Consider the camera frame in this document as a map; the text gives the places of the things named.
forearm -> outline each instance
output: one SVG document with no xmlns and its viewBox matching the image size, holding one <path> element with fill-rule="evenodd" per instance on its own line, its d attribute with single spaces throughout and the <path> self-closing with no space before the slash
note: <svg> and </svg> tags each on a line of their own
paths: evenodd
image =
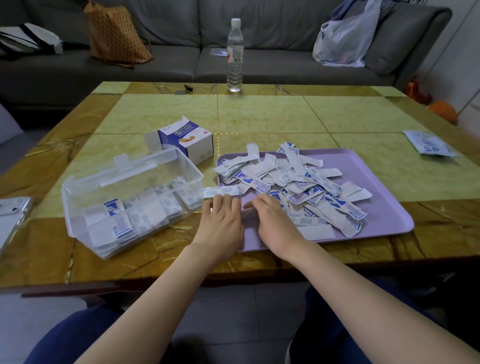
<svg viewBox="0 0 480 364">
<path fill-rule="evenodd" d="M 77 364 L 158 364 L 200 284 L 214 266 L 207 250 L 187 246 Z"/>
<path fill-rule="evenodd" d="M 316 243 L 289 254 L 373 363 L 477 363 L 480 354 Z"/>
</svg>

purple tray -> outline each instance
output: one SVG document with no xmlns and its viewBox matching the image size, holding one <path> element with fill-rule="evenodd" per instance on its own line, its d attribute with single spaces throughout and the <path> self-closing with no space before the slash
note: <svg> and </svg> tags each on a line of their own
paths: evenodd
<svg viewBox="0 0 480 364">
<path fill-rule="evenodd" d="M 277 158 L 286 158 L 284 154 L 277 152 L 260 152 L 260 159 L 263 160 L 265 153 L 274 154 Z M 368 216 L 363 220 L 362 230 L 353 238 L 346 238 L 337 228 L 333 228 L 335 239 L 322 240 L 321 243 L 333 243 L 342 240 L 370 238 L 373 236 L 402 234 L 413 230 L 413 219 L 408 212 L 393 197 L 387 188 L 378 180 L 367 165 L 354 151 L 345 148 L 331 149 L 305 149 L 300 154 L 315 159 L 323 159 L 323 168 L 338 168 L 343 175 L 333 177 L 331 180 L 338 184 L 351 181 L 359 187 L 369 190 L 373 197 L 355 202 Z M 222 159 L 233 159 L 237 156 L 246 156 L 247 153 L 229 153 L 218 157 L 217 165 Z M 225 184 L 218 178 L 218 185 Z M 257 196 L 256 192 L 250 189 L 242 196 L 242 205 Z M 258 221 L 250 219 L 244 221 L 245 242 L 242 252 L 268 249 L 258 236 Z"/>
</svg>

black and white bag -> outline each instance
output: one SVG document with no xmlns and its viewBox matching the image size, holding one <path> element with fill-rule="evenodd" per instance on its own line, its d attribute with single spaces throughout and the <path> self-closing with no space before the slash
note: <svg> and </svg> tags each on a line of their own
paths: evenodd
<svg viewBox="0 0 480 364">
<path fill-rule="evenodd" d="M 44 28 L 30 23 L 0 27 L 0 57 L 14 60 L 28 54 L 62 53 L 60 38 Z"/>
</svg>

bottle cap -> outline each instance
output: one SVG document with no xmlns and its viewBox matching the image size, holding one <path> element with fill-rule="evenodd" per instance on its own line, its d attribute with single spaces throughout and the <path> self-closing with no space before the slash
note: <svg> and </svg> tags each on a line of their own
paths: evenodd
<svg viewBox="0 0 480 364">
<path fill-rule="evenodd" d="M 232 18 L 232 28 L 240 28 L 241 20 L 239 18 Z"/>
</svg>

hand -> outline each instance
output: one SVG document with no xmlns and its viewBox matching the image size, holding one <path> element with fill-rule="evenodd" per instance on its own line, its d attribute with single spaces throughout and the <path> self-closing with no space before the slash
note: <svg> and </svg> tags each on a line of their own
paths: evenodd
<svg viewBox="0 0 480 364">
<path fill-rule="evenodd" d="M 289 252 L 304 237 L 280 206 L 279 201 L 268 195 L 261 194 L 247 202 L 244 208 L 254 207 L 260 217 L 258 233 L 265 245 L 283 260 L 288 260 Z"/>
<path fill-rule="evenodd" d="M 208 248 L 215 263 L 226 262 L 242 247 L 244 228 L 240 218 L 241 200 L 216 194 L 213 203 L 204 202 L 202 219 L 192 245 Z"/>
</svg>

